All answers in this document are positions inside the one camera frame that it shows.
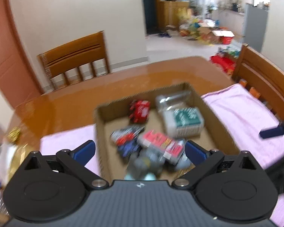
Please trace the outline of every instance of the light blue object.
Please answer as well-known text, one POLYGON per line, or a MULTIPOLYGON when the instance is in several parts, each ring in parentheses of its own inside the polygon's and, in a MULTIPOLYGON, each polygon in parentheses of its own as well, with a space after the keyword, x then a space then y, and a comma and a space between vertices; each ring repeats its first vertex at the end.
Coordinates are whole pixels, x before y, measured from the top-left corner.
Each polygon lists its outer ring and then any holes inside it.
MULTIPOLYGON (((126 174, 124 180, 134 181, 135 179, 130 174, 126 174)), ((157 180, 156 176, 153 173, 148 173, 141 181, 155 181, 155 180, 157 180)))

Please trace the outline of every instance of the pink towel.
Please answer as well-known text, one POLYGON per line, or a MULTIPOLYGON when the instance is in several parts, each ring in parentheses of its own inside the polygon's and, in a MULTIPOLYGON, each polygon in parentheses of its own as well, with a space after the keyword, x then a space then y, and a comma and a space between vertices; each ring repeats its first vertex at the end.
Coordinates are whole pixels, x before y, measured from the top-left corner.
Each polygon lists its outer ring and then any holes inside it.
MULTIPOLYGON (((275 127, 277 118, 240 84, 202 96, 229 131, 240 150, 248 150, 263 168, 284 156, 284 136, 263 140, 262 129, 275 127)), ((271 220, 284 226, 284 194, 279 196, 271 220)))
MULTIPOLYGON (((93 140, 96 143, 96 138, 96 125, 88 125, 74 130, 63 131, 44 136, 40 142, 40 152, 42 155, 54 155, 64 148, 74 150, 88 140, 93 140)), ((100 175, 97 147, 95 156, 85 167, 98 176, 100 175)))

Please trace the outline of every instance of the open cardboard box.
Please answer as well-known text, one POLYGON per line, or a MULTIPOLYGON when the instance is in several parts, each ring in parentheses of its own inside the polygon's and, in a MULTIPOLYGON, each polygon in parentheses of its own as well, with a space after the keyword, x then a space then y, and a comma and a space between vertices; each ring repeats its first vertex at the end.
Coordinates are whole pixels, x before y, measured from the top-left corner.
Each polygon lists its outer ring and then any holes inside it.
MULTIPOLYGON (((201 135, 191 137, 188 140, 196 142, 207 150, 217 148, 229 155, 239 153, 232 137, 215 114, 189 84, 182 83, 139 93, 135 96, 128 96, 96 108, 94 115, 97 127, 97 151, 100 159, 101 177, 111 183, 113 180, 122 180, 126 175, 127 164, 123 162, 117 153, 116 146, 110 141, 110 135, 115 130, 129 125, 127 114, 130 103, 136 99, 150 101, 151 110, 145 130, 154 129, 158 132, 164 132, 163 122, 156 110, 155 98, 158 95, 173 94, 183 90, 191 91, 187 106, 198 107, 205 120, 205 127, 201 135)), ((159 179, 172 182, 177 175, 178 172, 171 173, 164 170, 159 179)))

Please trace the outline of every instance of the table top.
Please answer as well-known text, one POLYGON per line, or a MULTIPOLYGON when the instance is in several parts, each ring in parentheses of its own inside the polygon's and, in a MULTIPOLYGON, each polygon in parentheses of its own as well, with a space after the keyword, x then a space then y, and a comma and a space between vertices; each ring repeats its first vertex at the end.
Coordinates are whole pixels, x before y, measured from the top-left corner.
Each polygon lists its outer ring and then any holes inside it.
POLYGON ((93 111, 102 103, 182 82, 190 83, 200 95, 233 84, 202 57, 152 63, 70 85, 21 104, 8 131, 20 127, 18 144, 38 150, 45 135, 93 124, 93 111))

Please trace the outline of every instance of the chair backrest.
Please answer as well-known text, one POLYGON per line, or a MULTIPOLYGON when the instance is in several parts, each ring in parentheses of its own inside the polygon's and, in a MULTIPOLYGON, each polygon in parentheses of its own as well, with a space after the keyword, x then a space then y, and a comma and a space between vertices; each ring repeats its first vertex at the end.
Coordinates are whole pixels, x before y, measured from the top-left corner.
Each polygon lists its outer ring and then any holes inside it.
POLYGON ((75 41, 66 43, 43 54, 38 55, 53 89, 56 89, 52 81, 53 77, 63 74, 65 83, 69 85, 65 74, 68 70, 76 68, 80 81, 83 81, 79 66, 90 63, 93 77, 96 71, 93 62, 104 59, 107 73, 110 73, 108 56, 105 48, 104 32, 98 32, 75 41))
POLYGON ((284 120, 284 72, 280 68, 244 44, 232 78, 244 79, 247 88, 255 88, 267 107, 284 120))

